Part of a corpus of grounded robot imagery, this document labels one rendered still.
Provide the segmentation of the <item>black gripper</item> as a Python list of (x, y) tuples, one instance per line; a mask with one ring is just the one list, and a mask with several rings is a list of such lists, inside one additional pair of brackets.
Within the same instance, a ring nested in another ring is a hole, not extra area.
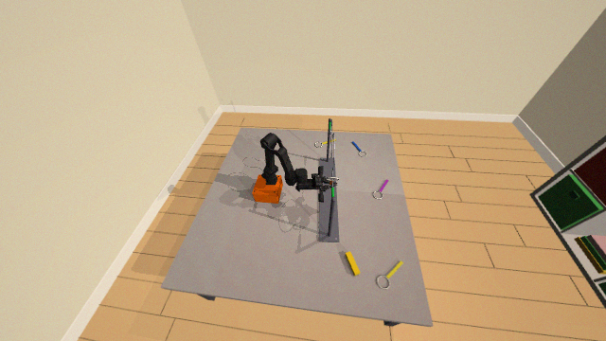
[[(321, 183), (322, 183), (321, 188), (319, 188), (318, 201), (319, 202), (324, 202), (323, 191), (325, 192), (326, 189), (332, 188), (332, 185), (325, 185), (325, 186), (323, 186), (323, 183), (324, 184), (329, 184), (330, 183), (329, 180), (326, 180), (325, 176), (323, 177), (323, 166), (318, 167), (318, 175), (319, 175), (319, 177), (321, 177)], [(308, 189), (312, 189), (312, 188), (310, 188), (310, 186), (312, 185), (312, 183), (310, 183), (310, 181), (311, 181), (311, 179), (308, 179)], [(333, 184), (334, 184), (333, 185), (334, 187), (337, 186), (336, 182), (333, 182)]]

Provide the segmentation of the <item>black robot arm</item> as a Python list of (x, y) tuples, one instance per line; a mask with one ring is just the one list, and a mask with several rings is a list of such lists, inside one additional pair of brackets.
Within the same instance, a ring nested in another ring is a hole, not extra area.
[[(275, 150), (277, 143), (280, 148), (278, 151)], [(261, 139), (260, 145), (265, 150), (266, 166), (261, 176), (266, 180), (266, 185), (274, 185), (277, 182), (276, 173), (278, 172), (278, 166), (275, 165), (276, 155), (285, 171), (285, 181), (287, 185), (293, 186), (297, 182), (295, 187), (297, 191), (300, 191), (301, 189), (308, 189), (307, 170), (303, 168), (294, 170), (287, 154), (287, 149), (282, 145), (279, 137), (277, 137), (275, 134), (269, 133)], [(319, 187), (322, 186), (321, 177), (318, 177), (318, 173), (312, 174), (312, 180), (310, 183), (312, 183), (310, 186), (312, 189), (319, 189)]]

